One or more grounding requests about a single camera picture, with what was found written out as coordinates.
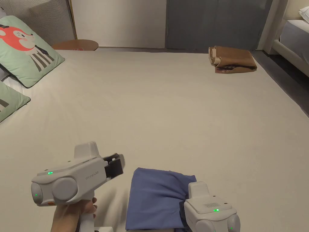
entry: wooden table top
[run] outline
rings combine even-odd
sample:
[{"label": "wooden table top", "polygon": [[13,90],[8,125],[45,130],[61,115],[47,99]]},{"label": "wooden table top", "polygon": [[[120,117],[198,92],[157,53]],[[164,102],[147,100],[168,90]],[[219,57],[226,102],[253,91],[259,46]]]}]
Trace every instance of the wooden table top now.
[{"label": "wooden table top", "polygon": [[99,44],[92,40],[68,40],[52,46],[55,50],[94,51]]}]

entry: gray cabinet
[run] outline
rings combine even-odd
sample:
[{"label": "gray cabinet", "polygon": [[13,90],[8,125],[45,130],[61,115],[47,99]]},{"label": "gray cabinet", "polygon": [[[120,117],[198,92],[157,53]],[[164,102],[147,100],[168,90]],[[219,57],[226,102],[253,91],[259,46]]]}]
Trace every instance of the gray cabinet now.
[{"label": "gray cabinet", "polygon": [[167,0],[166,48],[258,46],[272,0]]}]

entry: blue cloth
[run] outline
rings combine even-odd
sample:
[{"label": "blue cloth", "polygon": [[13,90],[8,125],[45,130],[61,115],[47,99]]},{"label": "blue cloth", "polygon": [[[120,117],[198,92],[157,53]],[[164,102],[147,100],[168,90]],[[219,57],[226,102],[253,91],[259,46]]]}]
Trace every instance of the blue cloth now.
[{"label": "blue cloth", "polygon": [[196,182],[195,176],[137,168],[131,182],[125,229],[183,228],[179,203],[186,200],[191,182]]}]

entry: human hand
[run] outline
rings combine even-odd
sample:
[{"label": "human hand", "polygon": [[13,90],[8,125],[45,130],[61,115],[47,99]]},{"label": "human hand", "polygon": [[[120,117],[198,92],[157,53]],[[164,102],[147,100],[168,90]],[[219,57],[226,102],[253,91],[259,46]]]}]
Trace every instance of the human hand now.
[{"label": "human hand", "polygon": [[71,205],[58,205],[51,232],[75,232],[80,215],[93,213],[93,218],[95,218],[97,205],[94,205],[94,203],[96,201],[97,199],[94,197],[92,201],[81,200]]}]

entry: floor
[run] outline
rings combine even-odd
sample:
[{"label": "floor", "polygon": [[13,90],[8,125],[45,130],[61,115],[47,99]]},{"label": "floor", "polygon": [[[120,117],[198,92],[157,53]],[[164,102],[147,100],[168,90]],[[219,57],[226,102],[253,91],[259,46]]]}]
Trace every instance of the floor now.
[{"label": "floor", "polygon": [[[106,51],[131,52],[173,52],[173,53],[208,53],[181,49],[144,49],[144,48],[98,48]],[[266,55],[262,51],[252,52],[255,60],[266,70],[269,76],[292,98],[309,116],[309,77],[299,71],[280,55]]]}]

